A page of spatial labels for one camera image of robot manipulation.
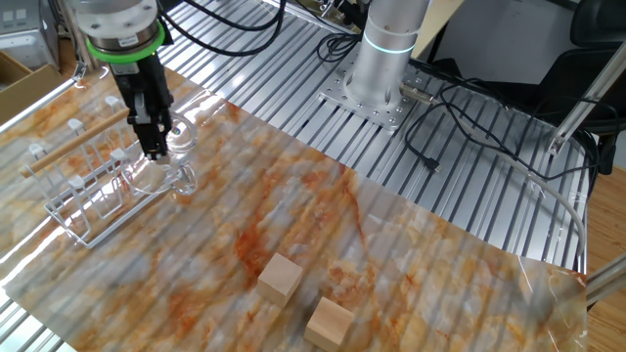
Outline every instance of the clear plastic film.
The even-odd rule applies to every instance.
[[[13,151],[1,156],[11,187],[1,191],[0,284],[77,351],[309,351],[303,333],[322,296],[354,314],[345,351],[586,348],[583,275],[497,249],[166,77],[185,121],[172,138],[185,143],[173,143],[165,169],[119,158],[122,173],[108,175],[122,197],[155,198],[91,249],[19,170],[31,144],[51,151],[71,137],[70,119],[89,129],[119,109],[104,98],[118,97],[111,76],[87,77],[0,136]],[[124,140],[112,132],[93,140],[102,155]],[[256,292],[276,252],[304,269],[284,309]]]

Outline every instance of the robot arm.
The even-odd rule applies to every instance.
[[[169,38],[157,18],[157,0],[70,0],[78,27],[88,37],[91,54],[111,67],[128,123],[152,160],[167,157],[171,130],[167,89],[157,48]]]

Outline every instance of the mounting plate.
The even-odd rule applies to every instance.
[[[379,126],[382,126],[382,128],[391,131],[400,128],[404,120],[409,115],[409,112],[411,111],[411,108],[415,104],[416,100],[403,96],[400,104],[397,106],[387,106],[384,108],[371,107],[365,102],[358,102],[352,99],[347,92],[345,92],[344,80],[347,73],[356,62],[358,50],[358,46],[354,48],[324,81],[324,83],[320,86],[320,96],[343,109],[354,112],[357,116],[363,117]],[[413,82],[415,81],[415,78],[410,79],[405,75],[404,80]]]

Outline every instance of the green ring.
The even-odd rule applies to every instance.
[[[152,55],[158,49],[158,47],[160,47],[163,44],[163,41],[165,41],[165,29],[163,29],[163,26],[159,22],[158,23],[158,35],[156,37],[156,40],[149,47],[147,47],[146,49],[142,49],[138,51],[137,53],[122,54],[122,55],[103,53],[103,52],[98,51],[98,49],[96,49],[96,47],[94,47],[93,44],[91,44],[89,39],[87,39],[87,49],[94,56],[94,58],[102,60],[105,63],[134,64]]]

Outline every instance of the black cable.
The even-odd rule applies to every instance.
[[[315,52],[317,57],[325,63],[337,63],[345,59],[352,49],[361,40],[360,34],[331,33],[317,44]],[[322,48],[326,46],[327,54],[322,55]]]
[[[234,52],[234,51],[224,50],[224,49],[220,49],[220,48],[217,48],[217,47],[214,47],[212,45],[209,45],[209,44],[206,44],[206,43],[202,42],[201,40],[199,40],[198,38],[196,38],[195,36],[193,36],[192,34],[187,32],[185,29],[183,29],[178,23],[176,23],[163,10],[163,8],[160,6],[160,4],[158,5],[158,13],[166,21],[168,21],[169,24],[171,24],[174,27],[174,29],[178,30],[184,37],[186,37],[187,39],[191,40],[195,44],[200,45],[204,49],[208,49],[208,50],[213,51],[213,52],[215,52],[217,54],[225,55],[225,56],[229,56],[229,57],[245,57],[245,56],[256,55],[256,54],[262,52],[263,50],[267,49],[270,45],[272,45],[272,43],[274,43],[276,38],[278,38],[279,34],[281,33],[281,28],[283,27],[283,19],[285,18],[285,7],[286,7],[286,5],[287,5],[287,0],[281,0],[280,7],[279,7],[279,10],[278,10],[278,14],[277,14],[278,20],[277,20],[277,23],[276,23],[276,28],[274,29],[274,33],[272,33],[272,36],[267,40],[267,42],[265,42],[263,45],[259,46],[258,48],[255,48],[255,49],[252,49],[252,50],[247,50],[247,51],[242,51],[242,52]]]
[[[537,112],[541,109],[542,106],[544,106],[546,103],[554,101],[554,100],[570,100],[570,101],[575,101],[578,103],[589,103],[589,104],[593,104],[596,105],[598,107],[604,108],[609,110],[613,116],[615,117],[615,134],[619,134],[619,125],[620,125],[620,118],[619,118],[619,112],[617,112],[617,110],[612,107],[609,104],[606,103],[602,103],[602,102],[598,102],[598,101],[594,101],[591,99],[586,99],[586,98],[574,98],[574,97],[567,97],[567,96],[554,96],[554,97],[548,97],[544,100],[542,100],[538,105],[537,108],[535,109],[535,111],[531,114],[531,117],[534,117],[537,115]]]
[[[208,10],[206,7],[200,5],[199,3],[197,3],[196,1],[193,0],[183,0],[184,2],[188,3],[189,5],[195,7],[196,9],[200,10],[201,12],[213,17],[214,19],[228,24],[229,26],[239,29],[239,30],[244,30],[244,31],[261,31],[261,30],[265,30],[269,27],[271,27],[272,25],[274,25],[274,23],[276,23],[279,18],[281,17],[281,12],[279,11],[276,16],[274,16],[274,18],[272,18],[272,20],[268,21],[267,23],[264,23],[262,25],[256,25],[256,26],[247,26],[247,25],[243,25],[243,24],[239,24],[239,23],[235,23],[232,21],[229,21],[226,18],[223,18],[217,14],[215,14],[214,12]]]
[[[508,155],[509,157],[514,159],[515,161],[521,163],[530,172],[532,172],[535,175],[541,177],[545,181],[553,181],[553,180],[556,180],[556,179],[558,179],[558,178],[560,178],[560,177],[562,177],[564,175],[567,175],[569,173],[572,173],[572,172],[581,171],[581,170],[587,170],[587,169],[593,169],[593,168],[597,168],[598,166],[600,166],[600,163],[596,162],[596,163],[588,165],[588,166],[581,166],[581,167],[576,167],[576,168],[572,168],[572,169],[569,169],[569,170],[565,170],[565,171],[563,171],[560,174],[555,175],[555,176],[547,176],[547,175],[542,174],[541,172],[539,172],[538,170],[533,168],[531,165],[529,165],[526,161],[521,159],[516,153],[512,152],[509,148],[507,148],[504,145],[504,143],[502,143],[502,141],[500,141],[495,135],[493,135],[493,133],[491,133],[490,131],[486,130],[484,127],[480,126],[478,123],[476,123],[476,121],[473,120],[461,108],[459,108],[456,105],[446,101],[446,99],[443,97],[443,93],[445,93],[446,91],[448,91],[450,89],[456,88],[456,87],[457,87],[457,85],[453,84],[453,85],[451,85],[449,87],[446,87],[443,90],[441,90],[441,92],[439,93],[439,99],[443,103],[439,103],[439,104],[433,106],[432,109],[434,110],[434,109],[439,108],[439,107],[446,107],[446,109],[448,110],[448,112],[450,113],[452,118],[455,120],[455,123],[457,124],[457,126],[461,129],[461,132],[471,142],[473,142],[473,143],[475,143],[477,145],[480,145],[481,147],[484,147],[484,148],[487,148],[487,149],[490,149],[490,150],[494,150],[494,151],[497,151],[497,152],[500,152],[500,153]],[[590,103],[590,104],[597,104],[597,105],[601,105],[602,104],[600,102],[596,102],[596,101],[592,101],[592,100],[585,100],[585,102],[586,103]],[[498,145],[498,147],[495,147],[493,145],[489,145],[489,144],[485,144],[485,143],[481,143],[479,141],[476,141],[470,134],[468,134],[465,131],[465,129],[463,128],[461,122],[459,121],[459,118],[455,115],[453,110],[458,111],[463,117],[465,117],[469,122],[471,122],[476,128],[478,128],[480,131],[485,133],[488,138],[491,138]]]
[[[440,97],[440,100],[443,103],[437,104],[435,106],[430,107],[422,116],[420,116],[416,121],[414,121],[414,123],[409,127],[408,133],[405,135],[405,143],[407,144],[407,147],[409,148],[409,150],[411,150],[414,154],[416,154],[418,157],[420,157],[421,159],[425,159],[425,156],[420,153],[419,151],[415,150],[415,148],[413,146],[411,146],[410,141],[409,141],[409,134],[411,133],[411,131],[417,126],[417,124],[424,119],[426,116],[428,116],[430,113],[432,113],[433,110],[440,108],[440,107],[445,107],[448,112],[450,113],[450,115],[453,117],[453,119],[455,120],[455,124],[461,129],[461,132],[464,134],[464,136],[470,140],[471,142],[480,145],[481,147],[490,149],[490,150],[494,150],[503,154],[506,154],[508,156],[510,156],[512,159],[518,161],[519,163],[521,163],[522,165],[524,165],[524,167],[526,167],[530,172],[536,174],[537,176],[541,177],[542,179],[544,179],[545,181],[553,181],[556,180],[560,177],[563,177],[569,173],[572,172],[576,172],[576,171],[581,171],[581,170],[586,170],[589,169],[590,170],[590,192],[589,194],[591,194],[591,191],[593,190],[594,184],[596,182],[596,179],[598,178],[598,174],[599,174],[599,166],[601,165],[600,163],[600,155],[599,155],[599,151],[598,151],[598,145],[596,144],[595,139],[593,138],[593,136],[586,131],[584,128],[581,128],[579,130],[576,131],[574,138],[576,138],[576,140],[580,143],[581,147],[585,150],[586,152],[586,156],[588,157],[588,159],[590,159],[590,164],[587,166],[581,166],[581,167],[576,167],[576,168],[572,168],[569,170],[565,170],[563,172],[561,172],[558,175],[554,175],[554,176],[546,176],[541,174],[538,170],[534,169],[533,167],[531,167],[527,162],[525,162],[523,159],[521,159],[516,153],[512,152],[509,148],[507,148],[504,143],[502,143],[495,135],[493,135],[490,131],[486,130],[484,127],[480,126],[478,123],[476,123],[475,120],[473,120],[471,117],[469,117],[463,110],[461,110],[459,107],[455,106],[454,104],[446,101],[445,98],[443,98],[443,93],[445,93],[446,91],[449,91],[451,89],[457,88],[459,86],[471,89],[473,91],[477,91],[478,93],[490,96],[492,98],[494,98],[496,101],[498,101],[500,104],[503,105],[503,107],[505,109],[510,109],[510,108],[515,108],[521,111],[528,111],[527,107],[521,106],[520,104],[516,104],[513,102],[507,102],[506,98],[495,88],[493,88],[489,83],[479,79],[479,78],[470,78],[470,79],[463,79],[454,75],[451,75],[447,72],[443,72],[441,71],[438,67],[436,66],[431,66],[427,63],[422,63],[422,62],[418,62],[416,60],[411,60],[410,61],[411,66],[425,71],[427,73],[430,73],[432,75],[435,76],[439,76],[439,77],[443,77],[443,79],[452,81],[452,85],[442,89],[438,95]],[[617,111],[615,110],[615,108],[606,105],[604,103],[601,102],[596,102],[596,101],[592,101],[592,100],[586,100],[586,99],[577,99],[577,98],[572,98],[572,97],[554,97],[552,99],[570,99],[570,100],[576,100],[576,101],[582,101],[582,102],[586,102],[589,104],[595,104],[604,108],[607,108],[609,110],[611,110],[611,112],[615,115],[616,118],[616,130],[619,129],[619,114],[617,113]],[[464,116],[468,121],[470,121],[472,123],[472,125],[479,129],[480,131],[482,131],[483,133],[485,133],[487,135],[487,138],[493,139],[494,142],[498,145],[498,147],[495,147],[493,145],[489,145],[489,144],[484,144],[481,143],[479,141],[476,141],[470,134],[468,134],[465,129],[463,129],[461,122],[459,121],[459,118],[456,116],[456,114],[453,112],[453,110],[457,110],[458,112],[461,113],[462,116]],[[550,113],[553,112],[549,112],[549,113],[537,113],[538,110],[534,111],[532,113],[531,117],[537,117],[538,115],[548,115]]]
[[[420,123],[420,121],[423,119],[424,116],[426,116],[428,113],[430,113],[430,109],[431,108],[429,108],[426,111],[425,114],[423,114],[420,118],[415,120],[413,122],[413,124],[411,124],[411,126],[409,126],[409,128],[406,131],[406,133],[404,134],[404,144],[406,145],[406,147],[407,147],[407,149],[409,151],[411,151],[413,154],[415,154],[418,158],[420,158],[424,162],[425,166],[428,169],[430,169],[432,171],[439,172],[439,171],[441,171],[441,164],[439,163],[439,161],[435,160],[432,157],[428,157],[428,156],[424,155],[422,152],[418,151],[411,144],[411,140],[413,140],[415,138],[415,134],[417,133],[416,127],[418,126],[418,123]]]

